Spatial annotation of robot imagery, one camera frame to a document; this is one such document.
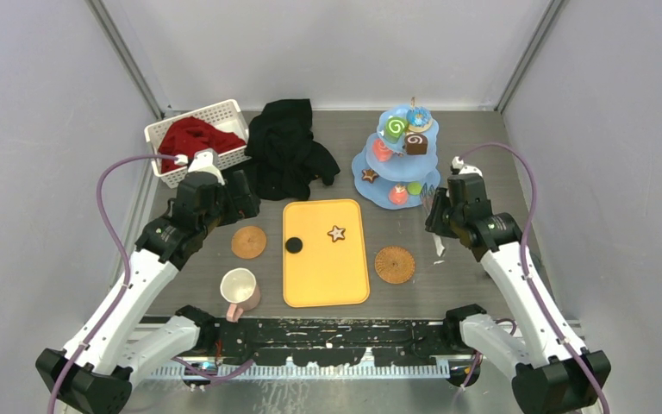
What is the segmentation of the metal tongs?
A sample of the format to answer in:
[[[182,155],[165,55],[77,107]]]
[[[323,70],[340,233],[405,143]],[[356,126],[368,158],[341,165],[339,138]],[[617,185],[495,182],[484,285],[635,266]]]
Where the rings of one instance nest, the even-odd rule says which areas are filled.
[[[443,257],[446,252],[446,246],[444,242],[442,241],[442,238],[435,234],[435,232],[428,230],[428,218],[430,216],[430,213],[432,211],[432,205],[434,201],[434,194],[435,194],[436,186],[435,185],[428,185],[425,184],[422,187],[421,193],[420,193],[420,200],[422,202],[422,206],[425,210],[425,230],[432,236],[432,239],[434,241],[434,246],[435,246],[435,251],[438,257]]]

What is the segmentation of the green round macaron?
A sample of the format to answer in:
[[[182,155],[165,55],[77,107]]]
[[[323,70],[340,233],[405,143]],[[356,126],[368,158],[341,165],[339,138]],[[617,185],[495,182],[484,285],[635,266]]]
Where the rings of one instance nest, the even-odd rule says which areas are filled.
[[[422,192],[422,183],[418,181],[410,182],[407,184],[406,189],[407,193],[410,196],[419,196]]]

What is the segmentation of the red round cake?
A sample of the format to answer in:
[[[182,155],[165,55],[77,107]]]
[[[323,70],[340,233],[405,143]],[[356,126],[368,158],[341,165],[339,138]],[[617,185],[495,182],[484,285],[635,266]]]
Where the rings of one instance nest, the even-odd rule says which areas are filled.
[[[409,193],[407,191],[407,186],[402,183],[395,184],[390,189],[390,192],[388,194],[388,199],[394,205],[406,204],[409,200]]]

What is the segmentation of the blue three-tier cake stand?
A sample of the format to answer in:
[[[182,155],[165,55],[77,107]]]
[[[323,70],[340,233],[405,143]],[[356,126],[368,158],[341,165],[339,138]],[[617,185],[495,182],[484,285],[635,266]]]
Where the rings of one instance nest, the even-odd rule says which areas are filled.
[[[387,210],[400,210],[414,208],[422,205],[419,196],[410,196],[404,205],[394,205],[388,199],[390,189],[398,183],[407,186],[408,183],[418,181],[422,185],[440,184],[440,173],[437,169],[438,154],[437,141],[439,133],[439,124],[434,119],[432,112],[432,126],[422,132],[428,138],[428,152],[425,155],[410,156],[403,149],[404,137],[406,134],[413,133],[407,130],[399,141],[392,144],[384,138],[384,125],[390,116],[402,116],[406,118],[408,110],[419,105],[414,98],[408,103],[399,104],[389,110],[386,110],[378,119],[378,125],[375,132],[370,134],[366,140],[364,148],[354,156],[352,161],[352,173],[354,176],[354,186],[361,196],[372,201],[377,206]],[[372,153],[372,143],[377,139],[382,139],[384,144],[394,152],[392,158],[386,162],[378,162]],[[361,179],[362,170],[371,168],[376,171],[379,177],[373,184]]]

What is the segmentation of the chocolate swirl roll cake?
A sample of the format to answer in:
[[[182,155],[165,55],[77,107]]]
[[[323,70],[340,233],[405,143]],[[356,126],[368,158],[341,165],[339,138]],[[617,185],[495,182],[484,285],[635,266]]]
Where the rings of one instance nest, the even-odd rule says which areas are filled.
[[[403,149],[410,156],[425,155],[428,152],[428,138],[422,133],[406,134]]]

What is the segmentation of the pink swirl roll cake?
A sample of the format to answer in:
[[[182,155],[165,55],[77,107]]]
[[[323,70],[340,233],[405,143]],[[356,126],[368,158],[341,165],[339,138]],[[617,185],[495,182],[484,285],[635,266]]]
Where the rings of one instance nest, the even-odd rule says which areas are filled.
[[[379,138],[372,143],[372,153],[378,162],[386,162],[394,155],[394,152],[384,144],[382,139]]]

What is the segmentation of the pink mug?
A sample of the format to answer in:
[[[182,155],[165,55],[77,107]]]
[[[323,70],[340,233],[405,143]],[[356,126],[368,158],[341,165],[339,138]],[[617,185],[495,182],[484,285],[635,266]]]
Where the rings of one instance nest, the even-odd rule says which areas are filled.
[[[259,305],[261,293],[254,274],[242,267],[228,271],[222,278],[220,294],[228,302],[226,319],[237,323],[241,316]]]

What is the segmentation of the brown star cookie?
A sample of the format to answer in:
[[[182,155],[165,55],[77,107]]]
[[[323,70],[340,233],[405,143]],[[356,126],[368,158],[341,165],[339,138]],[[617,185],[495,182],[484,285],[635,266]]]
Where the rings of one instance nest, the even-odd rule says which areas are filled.
[[[327,232],[327,235],[331,238],[332,242],[338,242],[346,239],[345,232],[345,228],[334,225],[333,228]]]
[[[378,177],[379,177],[378,173],[371,168],[362,170],[361,179],[365,182],[373,184]]]

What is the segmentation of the blue donut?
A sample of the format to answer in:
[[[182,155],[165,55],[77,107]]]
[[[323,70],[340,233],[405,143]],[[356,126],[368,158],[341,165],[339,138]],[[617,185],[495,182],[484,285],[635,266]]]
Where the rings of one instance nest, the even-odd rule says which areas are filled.
[[[428,130],[433,123],[431,111],[422,106],[415,106],[406,113],[408,131],[421,133]]]

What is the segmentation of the green roll cake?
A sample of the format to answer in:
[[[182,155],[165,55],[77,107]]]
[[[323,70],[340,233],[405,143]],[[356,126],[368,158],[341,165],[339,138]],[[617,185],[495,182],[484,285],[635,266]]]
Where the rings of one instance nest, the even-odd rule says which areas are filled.
[[[390,116],[384,125],[384,138],[388,142],[395,144],[406,134],[407,130],[408,122],[405,117]]]

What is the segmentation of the yellow tray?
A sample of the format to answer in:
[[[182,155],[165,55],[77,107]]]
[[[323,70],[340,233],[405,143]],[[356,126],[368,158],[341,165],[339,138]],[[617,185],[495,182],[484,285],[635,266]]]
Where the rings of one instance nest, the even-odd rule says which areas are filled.
[[[332,242],[333,226],[346,229]],[[285,251],[298,237],[303,250]],[[292,202],[283,210],[283,296],[293,308],[362,304],[371,287],[359,204],[352,199]]]

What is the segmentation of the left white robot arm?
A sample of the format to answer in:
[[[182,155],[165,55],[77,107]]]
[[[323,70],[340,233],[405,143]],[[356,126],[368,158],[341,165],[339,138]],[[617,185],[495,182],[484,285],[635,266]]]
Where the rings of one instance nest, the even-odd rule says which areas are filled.
[[[259,214],[246,174],[190,172],[165,213],[143,229],[128,270],[85,326],[61,349],[44,349],[35,367],[57,400],[80,413],[119,413],[134,388],[171,358],[211,353],[215,317],[186,305],[137,342],[128,338],[158,294],[215,228]]]

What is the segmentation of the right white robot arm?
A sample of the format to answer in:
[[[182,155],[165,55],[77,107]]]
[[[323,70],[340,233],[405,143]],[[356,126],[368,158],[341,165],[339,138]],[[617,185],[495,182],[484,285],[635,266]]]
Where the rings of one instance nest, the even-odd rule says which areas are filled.
[[[479,352],[510,381],[524,413],[567,413],[600,402],[611,364],[591,351],[548,295],[509,213],[494,213],[482,175],[455,172],[435,190],[426,230],[469,249],[494,280],[521,332],[515,338],[478,304],[448,310],[442,339]]]

